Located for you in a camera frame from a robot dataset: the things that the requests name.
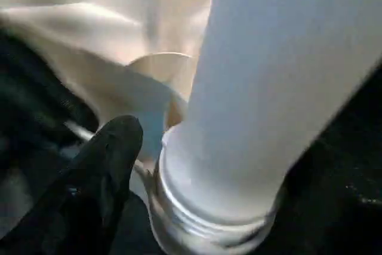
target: gloved hand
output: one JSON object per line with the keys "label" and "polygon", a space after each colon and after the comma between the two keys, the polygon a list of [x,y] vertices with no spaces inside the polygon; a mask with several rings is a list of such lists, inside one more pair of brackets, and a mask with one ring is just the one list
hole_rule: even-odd
{"label": "gloved hand", "polygon": [[[0,254],[107,254],[142,144],[138,120],[114,119],[74,159],[63,158],[54,151],[80,140],[64,123],[71,120],[95,132],[98,120],[40,57],[4,32],[0,32],[0,103],[2,173],[9,167],[21,168],[27,184],[38,187],[32,192],[30,210],[2,234]],[[0,196],[3,183],[0,177]],[[10,198],[0,200],[7,204]],[[0,213],[5,213],[0,214],[0,229],[8,211],[0,204]],[[64,231],[59,231],[63,237],[46,247],[46,237],[60,229],[54,223],[57,215],[65,222]]]}

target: black fabric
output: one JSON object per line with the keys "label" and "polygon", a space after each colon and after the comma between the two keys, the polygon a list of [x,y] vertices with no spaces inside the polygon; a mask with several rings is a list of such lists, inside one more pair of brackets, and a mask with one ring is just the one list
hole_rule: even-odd
{"label": "black fabric", "polygon": [[[43,118],[42,122],[51,122],[57,118],[55,126],[58,126],[63,119],[72,119],[90,131],[97,130],[98,120],[94,112],[62,85],[45,61],[23,41],[4,32],[0,33],[0,68],[4,81],[2,85],[7,87],[9,84],[3,92],[5,97],[18,100],[17,103],[23,109],[27,108],[27,103],[23,105],[23,102],[31,101],[33,107],[28,112],[34,111],[35,116],[41,111],[46,117],[45,111],[48,108],[54,112],[52,119]],[[17,92],[25,96],[21,99],[9,98]]]}

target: white cylinder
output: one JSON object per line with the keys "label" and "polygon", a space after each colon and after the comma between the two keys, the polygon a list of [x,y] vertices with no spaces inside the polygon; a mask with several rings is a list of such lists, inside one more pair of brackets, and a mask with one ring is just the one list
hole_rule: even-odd
{"label": "white cylinder", "polygon": [[213,0],[162,180],[209,222],[265,216],[288,170],[381,52],[382,0]]}

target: white plastic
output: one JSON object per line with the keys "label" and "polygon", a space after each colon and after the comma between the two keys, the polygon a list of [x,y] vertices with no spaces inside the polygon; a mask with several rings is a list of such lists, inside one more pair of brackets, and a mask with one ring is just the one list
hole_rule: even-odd
{"label": "white plastic", "polygon": [[248,224],[375,66],[382,0],[213,0],[187,118],[160,174],[212,223]]}

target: white tube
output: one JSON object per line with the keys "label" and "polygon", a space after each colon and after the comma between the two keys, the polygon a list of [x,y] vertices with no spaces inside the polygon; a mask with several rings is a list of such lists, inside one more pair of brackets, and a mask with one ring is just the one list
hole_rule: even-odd
{"label": "white tube", "polygon": [[161,180],[212,223],[249,224],[375,66],[382,0],[213,0],[186,120]]}

